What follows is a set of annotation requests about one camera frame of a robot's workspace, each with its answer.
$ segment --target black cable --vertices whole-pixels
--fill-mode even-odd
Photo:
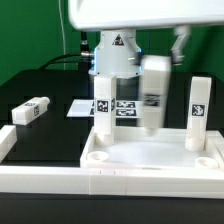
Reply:
[[[89,44],[87,40],[87,33],[81,32],[81,43],[80,43],[80,51],[89,51]]]
[[[53,65],[53,64],[69,64],[69,63],[78,63],[79,61],[53,61],[51,62],[49,65]]]
[[[70,58],[70,57],[78,57],[78,56],[81,56],[81,53],[61,55],[61,56],[58,56],[58,57],[55,57],[55,58],[51,59],[50,61],[48,61],[47,63],[45,63],[44,65],[42,65],[39,69],[44,70],[45,68],[48,67],[48,65],[50,65],[53,62],[58,61],[60,59],[65,59],[65,58]]]

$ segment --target white block lying on side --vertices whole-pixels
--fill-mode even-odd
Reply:
[[[0,166],[0,192],[89,194],[89,171],[64,167]]]
[[[90,195],[125,195],[125,185],[125,170],[90,169]]]
[[[13,124],[27,125],[47,111],[47,97],[34,97],[12,110]]]
[[[16,141],[16,126],[5,125],[0,130],[0,162],[5,158]]]

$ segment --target white platform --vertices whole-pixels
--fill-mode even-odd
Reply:
[[[114,146],[99,148],[91,131],[81,168],[0,166],[0,192],[224,198],[219,132],[207,132],[202,152],[184,149],[186,130],[149,137],[143,128],[116,127],[115,133]],[[195,168],[195,159],[208,157],[219,167]]]
[[[116,127],[114,145],[99,147],[92,129],[81,167],[195,170],[196,159],[206,157],[218,163],[216,170],[223,170],[224,140],[219,132],[207,132],[205,150],[201,152],[186,150],[185,136],[186,130],[180,129],[159,129],[150,136],[141,127]]]

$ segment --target warning label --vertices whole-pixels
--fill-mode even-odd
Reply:
[[[116,45],[116,46],[124,46],[124,42],[120,36],[120,34],[117,35],[116,39],[114,40],[112,45]]]

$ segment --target upright white block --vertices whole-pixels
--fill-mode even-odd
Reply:
[[[13,124],[27,125],[47,111],[47,97],[34,97],[12,110]]]
[[[116,76],[95,77],[94,109],[96,142],[99,145],[113,144],[116,119]]]
[[[0,130],[0,162],[5,158],[16,141],[16,127],[14,125],[5,125]]]
[[[185,142],[190,151],[204,150],[210,90],[211,78],[192,78]]]
[[[155,130],[163,125],[171,60],[169,57],[145,56],[142,69],[140,96],[143,108],[140,125]]]

